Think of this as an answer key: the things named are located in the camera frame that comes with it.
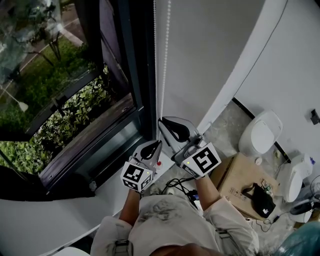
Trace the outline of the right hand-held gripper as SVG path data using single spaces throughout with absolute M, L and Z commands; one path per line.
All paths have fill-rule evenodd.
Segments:
M 176 116 L 158 119 L 159 130 L 173 151 L 172 160 L 178 167 L 198 180 L 222 161 L 211 142 L 206 142 L 194 124 Z

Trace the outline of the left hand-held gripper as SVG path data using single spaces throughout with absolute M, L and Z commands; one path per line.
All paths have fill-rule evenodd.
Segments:
M 124 186 L 136 192 L 142 192 L 157 177 L 157 162 L 160 158 L 163 142 L 150 140 L 140 144 L 121 170 Z

